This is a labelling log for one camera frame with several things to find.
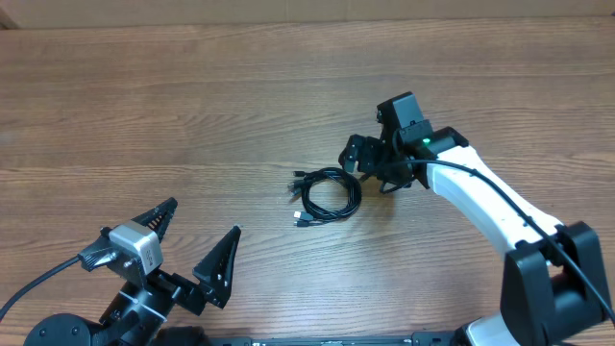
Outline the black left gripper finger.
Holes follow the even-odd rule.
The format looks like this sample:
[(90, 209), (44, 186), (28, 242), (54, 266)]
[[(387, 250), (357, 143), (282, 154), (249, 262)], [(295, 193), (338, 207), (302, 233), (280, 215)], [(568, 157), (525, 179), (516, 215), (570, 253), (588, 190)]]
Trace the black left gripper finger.
[(177, 200), (170, 197), (156, 207), (134, 217), (133, 221), (149, 228), (157, 235), (159, 241), (162, 241), (177, 207)]
[(223, 309), (232, 295), (234, 259), (241, 230), (233, 226), (193, 268), (207, 302)]

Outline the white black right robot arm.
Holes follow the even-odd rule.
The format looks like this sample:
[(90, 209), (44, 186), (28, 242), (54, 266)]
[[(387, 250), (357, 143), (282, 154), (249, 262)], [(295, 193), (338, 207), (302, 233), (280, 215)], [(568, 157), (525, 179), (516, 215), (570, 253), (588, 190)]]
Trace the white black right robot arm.
[(597, 233), (534, 207), (455, 129), (353, 135), (339, 163), (364, 177), (420, 182), (459, 209), (502, 257), (498, 312), (459, 328), (454, 345), (555, 345), (614, 318)]

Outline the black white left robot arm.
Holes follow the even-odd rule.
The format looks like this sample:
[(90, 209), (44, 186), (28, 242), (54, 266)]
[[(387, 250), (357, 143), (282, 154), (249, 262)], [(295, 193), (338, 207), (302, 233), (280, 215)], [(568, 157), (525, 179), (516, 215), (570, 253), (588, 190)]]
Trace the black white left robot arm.
[(100, 236), (76, 257), (86, 271), (106, 267), (125, 283), (96, 322), (71, 313), (51, 315), (26, 336), (28, 345), (208, 346), (200, 327), (166, 327), (176, 306), (200, 315), (222, 309), (232, 294), (234, 258), (241, 236), (232, 227), (195, 265), (193, 279), (162, 270), (161, 242), (177, 209), (169, 198)]

